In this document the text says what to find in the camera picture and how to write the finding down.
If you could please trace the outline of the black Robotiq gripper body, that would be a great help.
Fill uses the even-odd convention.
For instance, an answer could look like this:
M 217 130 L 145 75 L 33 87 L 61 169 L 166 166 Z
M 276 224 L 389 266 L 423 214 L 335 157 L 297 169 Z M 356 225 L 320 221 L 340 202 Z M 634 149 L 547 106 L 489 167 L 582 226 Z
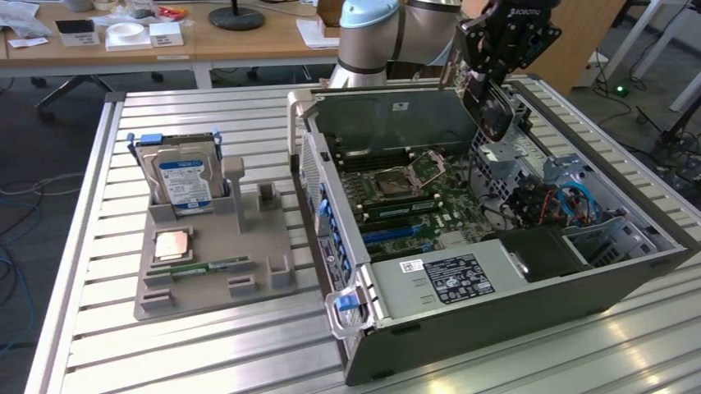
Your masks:
M 550 1 L 488 1 L 481 9 L 487 17 L 485 34 L 481 50 L 485 70 L 497 67 L 505 70 L 508 46 L 516 41 L 521 30 L 528 25 L 543 25 L 550 22 Z

